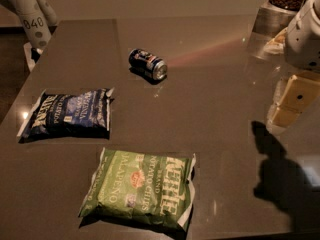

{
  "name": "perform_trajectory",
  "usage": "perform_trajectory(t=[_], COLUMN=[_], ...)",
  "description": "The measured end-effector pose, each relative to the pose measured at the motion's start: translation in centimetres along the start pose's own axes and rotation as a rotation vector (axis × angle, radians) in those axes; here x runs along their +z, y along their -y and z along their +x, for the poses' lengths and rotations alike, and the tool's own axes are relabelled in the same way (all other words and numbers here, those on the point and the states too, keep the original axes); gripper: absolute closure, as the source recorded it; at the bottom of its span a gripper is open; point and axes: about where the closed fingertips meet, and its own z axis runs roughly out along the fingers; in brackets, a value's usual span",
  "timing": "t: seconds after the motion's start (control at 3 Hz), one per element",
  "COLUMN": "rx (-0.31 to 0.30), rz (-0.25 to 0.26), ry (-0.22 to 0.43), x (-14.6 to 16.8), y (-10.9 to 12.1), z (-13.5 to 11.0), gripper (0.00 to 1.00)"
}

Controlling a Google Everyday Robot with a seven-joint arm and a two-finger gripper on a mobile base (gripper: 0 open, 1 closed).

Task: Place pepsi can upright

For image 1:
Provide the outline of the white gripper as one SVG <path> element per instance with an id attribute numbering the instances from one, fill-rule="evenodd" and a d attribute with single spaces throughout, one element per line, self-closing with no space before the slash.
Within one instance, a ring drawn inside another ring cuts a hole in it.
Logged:
<path id="1" fill-rule="evenodd" d="M 320 0 L 308 0 L 289 23 L 284 56 L 296 68 L 320 71 Z M 281 79 L 269 109 L 269 123 L 288 127 L 319 96 L 319 73 L 299 73 Z"/>

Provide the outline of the white numbered robot arm background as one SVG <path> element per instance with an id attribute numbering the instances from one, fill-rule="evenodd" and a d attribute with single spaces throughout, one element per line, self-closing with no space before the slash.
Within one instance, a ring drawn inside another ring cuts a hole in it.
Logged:
<path id="1" fill-rule="evenodd" d="M 51 39 L 49 28 L 58 22 L 47 0 L 0 0 L 0 4 L 19 17 L 31 46 L 44 50 Z"/>

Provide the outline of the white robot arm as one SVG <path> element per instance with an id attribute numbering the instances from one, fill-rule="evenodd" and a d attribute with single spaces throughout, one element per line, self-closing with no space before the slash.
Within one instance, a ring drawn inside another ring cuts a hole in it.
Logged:
<path id="1" fill-rule="evenodd" d="M 283 53 L 298 70 L 278 81 L 267 116 L 269 125 L 287 128 L 320 94 L 320 0 L 308 0 L 264 50 Z"/>

